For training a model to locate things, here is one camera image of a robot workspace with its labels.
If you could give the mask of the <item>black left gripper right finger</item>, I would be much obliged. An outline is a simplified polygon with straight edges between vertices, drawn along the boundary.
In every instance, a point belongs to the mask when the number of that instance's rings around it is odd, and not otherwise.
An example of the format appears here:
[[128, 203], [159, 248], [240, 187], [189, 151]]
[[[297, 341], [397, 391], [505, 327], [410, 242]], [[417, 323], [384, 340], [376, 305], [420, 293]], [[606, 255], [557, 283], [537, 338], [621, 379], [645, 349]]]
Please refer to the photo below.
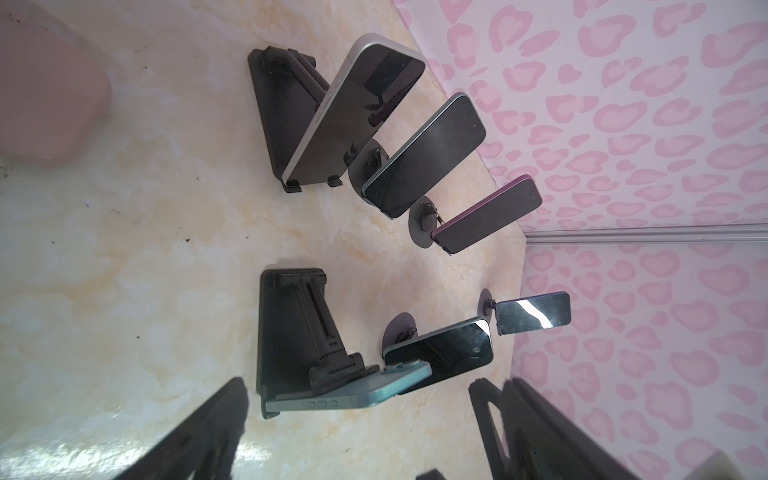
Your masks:
[[469, 395], [494, 479], [635, 479], [521, 378], [485, 378]]

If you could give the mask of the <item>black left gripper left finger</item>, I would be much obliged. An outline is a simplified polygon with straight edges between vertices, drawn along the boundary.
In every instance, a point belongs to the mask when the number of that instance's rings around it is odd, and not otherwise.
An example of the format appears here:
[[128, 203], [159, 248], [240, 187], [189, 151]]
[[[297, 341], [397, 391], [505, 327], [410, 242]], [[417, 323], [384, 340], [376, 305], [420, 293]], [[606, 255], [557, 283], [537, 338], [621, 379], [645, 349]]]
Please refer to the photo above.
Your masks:
[[129, 468], [119, 479], [230, 479], [249, 400], [234, 377]]

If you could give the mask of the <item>teal-edged phone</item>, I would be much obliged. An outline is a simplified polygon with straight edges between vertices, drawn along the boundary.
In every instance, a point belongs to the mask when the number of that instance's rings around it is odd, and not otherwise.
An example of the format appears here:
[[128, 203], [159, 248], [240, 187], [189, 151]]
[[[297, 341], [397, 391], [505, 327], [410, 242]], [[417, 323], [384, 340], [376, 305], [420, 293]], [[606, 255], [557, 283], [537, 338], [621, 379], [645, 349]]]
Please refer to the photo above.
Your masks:
[[490, 325], [484, 317], [418, 335], [383, 350], [387, 365], [422, 360], [431, 366], [432, 374], [404, 394], [484, 367], [493, 359]]

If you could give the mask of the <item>purple phone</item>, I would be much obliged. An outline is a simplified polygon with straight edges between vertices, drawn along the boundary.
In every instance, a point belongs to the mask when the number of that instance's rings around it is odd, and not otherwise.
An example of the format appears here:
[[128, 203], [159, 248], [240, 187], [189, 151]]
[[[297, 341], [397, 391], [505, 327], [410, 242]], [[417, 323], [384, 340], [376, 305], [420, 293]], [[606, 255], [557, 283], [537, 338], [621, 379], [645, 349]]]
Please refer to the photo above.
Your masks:
[[431, 239], [446, 253], [457, 254], [538, 209], [541, 194], [530, 175], [522, 175], [444, 223]]

